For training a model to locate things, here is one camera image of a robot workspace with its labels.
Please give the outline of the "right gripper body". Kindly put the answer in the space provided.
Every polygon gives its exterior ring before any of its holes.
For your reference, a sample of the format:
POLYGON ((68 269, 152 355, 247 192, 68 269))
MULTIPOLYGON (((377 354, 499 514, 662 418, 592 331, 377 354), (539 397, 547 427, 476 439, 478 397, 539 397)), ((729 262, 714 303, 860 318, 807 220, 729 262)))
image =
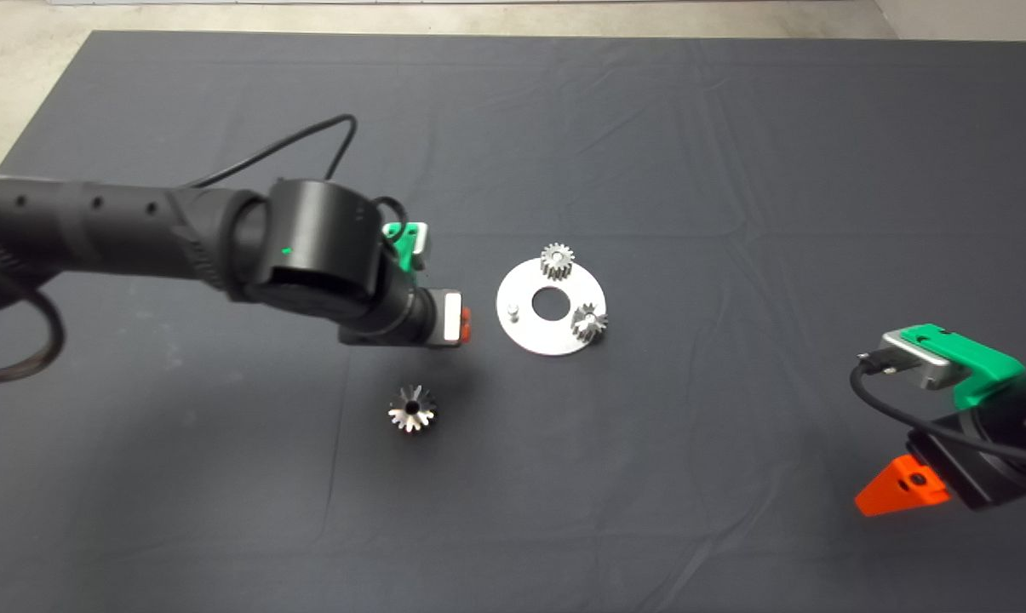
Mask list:
MULTIPOLYGON (((1026 416, 986 416, 961 411, 937 419, 938 426, 993 443, 1026 449, 1026 416)), ((1026 463, 910 430, 907 450, 925 463, 972 511, 1007 505, 1026 496, 1026 463)))

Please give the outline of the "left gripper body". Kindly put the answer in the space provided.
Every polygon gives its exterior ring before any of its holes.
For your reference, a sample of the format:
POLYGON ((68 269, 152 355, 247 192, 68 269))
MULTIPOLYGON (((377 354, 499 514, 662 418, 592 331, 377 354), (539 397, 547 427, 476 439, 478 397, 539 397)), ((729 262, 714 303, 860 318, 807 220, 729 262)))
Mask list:
POLYGON ((353 347, 456 348, 461 342, 461 291, 415 288, 409 309, 388 329, 361 333, 338 329, 337 340, 353 347))

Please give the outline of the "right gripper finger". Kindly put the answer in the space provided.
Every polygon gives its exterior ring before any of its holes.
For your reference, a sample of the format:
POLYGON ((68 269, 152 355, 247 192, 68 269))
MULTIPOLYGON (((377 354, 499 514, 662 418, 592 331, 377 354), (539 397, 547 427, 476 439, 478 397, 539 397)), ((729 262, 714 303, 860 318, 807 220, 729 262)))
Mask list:
POLYGON ((914 455, 889 461, 854 497, 854 504, 866 518, 899 513, 951 501, 946 484, 914 455))

